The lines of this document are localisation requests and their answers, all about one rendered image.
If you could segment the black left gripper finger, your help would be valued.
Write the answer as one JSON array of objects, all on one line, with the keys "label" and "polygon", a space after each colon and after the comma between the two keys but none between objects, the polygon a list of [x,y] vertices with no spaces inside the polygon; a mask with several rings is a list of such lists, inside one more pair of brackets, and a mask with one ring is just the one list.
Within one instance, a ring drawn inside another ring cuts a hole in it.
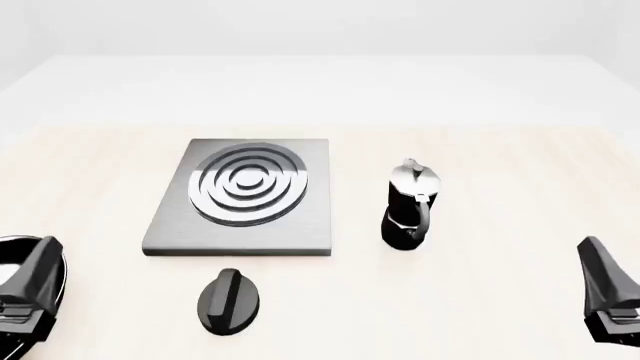
[{"label": "black left gripper finger", "polygon": [[0,299],[57,312],[55,282],[62,253],[63,246],[54,236],[0,237],[0,260],[23,260],[17,271],[0,284]]}]

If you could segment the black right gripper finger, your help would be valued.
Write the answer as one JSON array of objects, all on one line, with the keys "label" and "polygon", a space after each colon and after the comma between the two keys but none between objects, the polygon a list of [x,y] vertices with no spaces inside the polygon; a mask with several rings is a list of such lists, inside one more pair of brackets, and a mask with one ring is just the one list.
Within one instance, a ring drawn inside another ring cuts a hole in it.
[{"label": "black right gripper finger", "polygon": [[587,236],[577,251],[585,286],[584,312],[640,308],[640,284],[618,265],[596,236]]}]

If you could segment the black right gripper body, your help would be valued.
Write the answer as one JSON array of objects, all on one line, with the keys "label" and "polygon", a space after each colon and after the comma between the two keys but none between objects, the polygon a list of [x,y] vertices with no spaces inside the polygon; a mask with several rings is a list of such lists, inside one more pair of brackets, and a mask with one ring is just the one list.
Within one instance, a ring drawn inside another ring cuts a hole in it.
[{"label": "black right gripper body", "polygon": [[585,299],[585,324],[596,343],[640,344],[640,299],[614,303]]}]

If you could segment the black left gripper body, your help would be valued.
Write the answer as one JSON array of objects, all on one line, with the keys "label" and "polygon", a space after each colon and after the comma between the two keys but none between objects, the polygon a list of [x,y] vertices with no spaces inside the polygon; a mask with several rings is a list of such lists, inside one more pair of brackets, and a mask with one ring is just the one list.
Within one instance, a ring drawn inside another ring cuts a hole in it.
[{"label": "black left gripper body", "polygon": [[0,299],[0,342],[43,342],[54,325],[55,314],[48,309]]}]

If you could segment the grey flat stove plate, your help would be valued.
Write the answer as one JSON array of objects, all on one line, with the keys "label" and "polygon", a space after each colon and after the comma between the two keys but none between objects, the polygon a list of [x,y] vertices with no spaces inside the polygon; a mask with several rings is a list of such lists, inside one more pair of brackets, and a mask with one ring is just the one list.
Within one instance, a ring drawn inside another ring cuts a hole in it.
[{"label": "grey flat stove plate", "polygon": [[328,256],[329,141],[190,140],[142,240],[147,256]]}]

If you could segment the round black stove knob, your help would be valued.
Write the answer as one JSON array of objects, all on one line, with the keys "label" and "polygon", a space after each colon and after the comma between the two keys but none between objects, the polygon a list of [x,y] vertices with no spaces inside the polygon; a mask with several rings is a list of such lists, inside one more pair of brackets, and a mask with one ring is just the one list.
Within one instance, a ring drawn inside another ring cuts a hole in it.
[{"label": "round black stove knob", "polygon": [[235,335],[253,323],[260,308],[258,288],[238,269],[222,269],[199,296],[197,315],[208,332]]}]

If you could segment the black and silver moka pot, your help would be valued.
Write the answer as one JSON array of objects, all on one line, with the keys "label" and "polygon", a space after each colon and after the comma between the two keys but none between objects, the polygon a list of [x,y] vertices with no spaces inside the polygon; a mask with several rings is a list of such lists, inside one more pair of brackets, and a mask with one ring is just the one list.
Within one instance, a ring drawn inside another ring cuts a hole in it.
[{"label": "black and silver moka pot", "polygon": [[387,245],[413,251],[424,242],[440,188],[440,177],[413,158],[406,158],[392,170],[381,222],[381,236]]}]

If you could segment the black round pan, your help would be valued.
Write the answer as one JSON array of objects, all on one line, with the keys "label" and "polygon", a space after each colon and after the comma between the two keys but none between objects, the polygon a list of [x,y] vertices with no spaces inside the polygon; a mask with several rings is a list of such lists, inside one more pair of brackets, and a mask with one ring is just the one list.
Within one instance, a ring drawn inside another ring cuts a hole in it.
[{"label": "black round pan", "polygon": [[0,360],[20,360],[46,341],[68,278],[53,236],[0,236]]}]

